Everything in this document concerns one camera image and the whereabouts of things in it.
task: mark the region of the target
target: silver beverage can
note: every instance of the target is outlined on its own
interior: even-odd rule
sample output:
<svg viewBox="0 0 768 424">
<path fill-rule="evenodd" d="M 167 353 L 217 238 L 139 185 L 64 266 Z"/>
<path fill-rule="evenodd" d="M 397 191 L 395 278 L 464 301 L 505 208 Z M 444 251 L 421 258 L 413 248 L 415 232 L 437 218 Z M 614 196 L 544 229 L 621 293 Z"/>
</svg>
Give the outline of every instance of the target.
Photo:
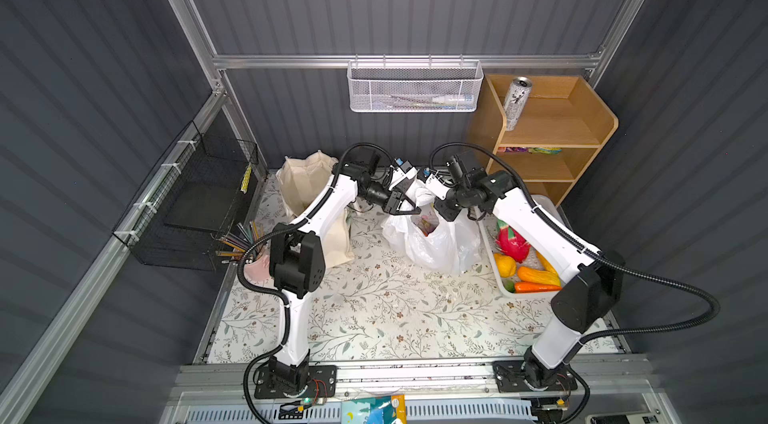
<svg viewBox="0 0 768 424">
<path fill-rule="evenodd" d="M 528 96 L 531 95 L 533 83 L 531 79 L 523 76 L 512 80 L 507 91 L 507 97 L 504 98 L 504 113 L 507 115 L 507 131 L 514 129 L 523 112 Z"/>
</svg>

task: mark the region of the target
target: wooden shelf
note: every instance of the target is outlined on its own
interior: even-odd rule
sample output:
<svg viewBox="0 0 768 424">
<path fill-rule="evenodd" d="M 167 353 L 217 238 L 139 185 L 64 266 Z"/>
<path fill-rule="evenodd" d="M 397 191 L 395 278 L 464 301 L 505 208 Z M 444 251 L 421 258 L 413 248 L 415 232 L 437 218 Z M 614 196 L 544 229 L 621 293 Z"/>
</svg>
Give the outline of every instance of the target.
<svg viewBox="0 0 768 424">
<path fill-rule="evenodd" d="M 528 183 L 560 205 L 618 127 L 616 116 L 577 76 L 532 76 L 533 89 L 512 131 L 506 131 L 504 96 L 514 76 L 485 76 L 467 140 L 492 150 Z M 498 148 L 561 148 L 558 154 L 499 153 Z M 501 166 L 476 153 L 487 172 Z"/>
</svg>

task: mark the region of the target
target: gray wall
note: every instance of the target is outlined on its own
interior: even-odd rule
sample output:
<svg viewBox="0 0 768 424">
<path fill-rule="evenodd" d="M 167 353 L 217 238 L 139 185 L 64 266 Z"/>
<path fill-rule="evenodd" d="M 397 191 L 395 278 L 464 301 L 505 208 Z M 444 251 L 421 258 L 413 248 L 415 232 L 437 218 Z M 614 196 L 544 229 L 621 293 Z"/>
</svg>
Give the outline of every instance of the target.
<svg viewBox="0 0 768 424">
<path fill-rule="evenodd" d="M 598 50 L 623 0 L 194 1 L 219 54 L 571 54 Z M 228 75 L 272 168 L 361 140 L 425 164 L 472 116 L 353 113 L 342 71 Z"/>
<path fill-rule="evenodd" d="M 768 391 L 768 0 L 647 0 L 598 92 L 619 130 L 565 201 L 628 265 L 701 286 L 715 321 L 631 339 L 685 422 L 764 422 Z M 622 326 L 698 314 L 628 280 Z"/>
<path fill-rule="evenodd" d="M 582 69 L 495 69 L 499 74 L 582 74 Z M 236 69 L 228 75 L 269 168 L 316 150 L 340 156 L 355 142 L 379 144 L 411 164 L 428 163 L 440 144 L 462 141 L 472 113 L 352 112 L 341 69 Z"/>
<path fill-rule="evenodd" d="M 209 92 L 166 0 L 0 0 L 0 389 Z M 155 419 L 219 278 L 129 261 L 29 421 Z"/>
</svg>

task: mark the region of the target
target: leaf pattern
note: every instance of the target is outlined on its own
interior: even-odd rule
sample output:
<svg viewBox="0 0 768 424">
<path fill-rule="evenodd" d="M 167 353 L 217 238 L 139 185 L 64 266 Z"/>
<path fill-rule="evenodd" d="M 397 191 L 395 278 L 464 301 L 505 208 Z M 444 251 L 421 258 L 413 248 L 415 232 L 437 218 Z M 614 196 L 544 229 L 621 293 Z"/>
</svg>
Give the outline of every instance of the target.
<svg viewBox="0 0 768 424">
<path fill-rule="evenodd" d="M 387 216 L 380 209 L 350 216 L 356 258 L 328 269 L 311 297 L 312 360 L 516 356 L 552 318 L 547 299 L 502 296 L 485 251 L 463 275 L 444 276 L 414 265 L 389 247 L 381 228 Z M 273 174 L 257 222 L 266 232 L 287 222 Z M 493 231 L 495 220 L 484 224 Z M 531 259 L 535 257 L 525 265 L 540 268 Z M 248 362 L 273 349 L 278 304 L 275 297 L 249 292 L 235 281 L 208 363 Z M 598 320 L 592 330 L 605 328 Z M 611 338 L 603 338 L 588 342 L 581 352 L 619 351 Z"/>
</svg>

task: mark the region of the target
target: white mesh basket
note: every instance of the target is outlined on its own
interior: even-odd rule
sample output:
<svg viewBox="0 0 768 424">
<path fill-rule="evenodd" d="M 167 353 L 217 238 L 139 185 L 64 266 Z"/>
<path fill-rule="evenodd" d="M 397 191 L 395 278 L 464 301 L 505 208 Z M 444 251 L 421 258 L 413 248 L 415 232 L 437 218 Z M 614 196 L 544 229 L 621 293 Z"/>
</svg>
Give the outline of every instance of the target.
<svg viewBox="0 0 768 424">
<path fill-rule="evenodd" d="M 346 70 L 354 112 L 473 112 L 482 85 L 479 61 L 383 64 L 351 61 Z"/>
</svg>

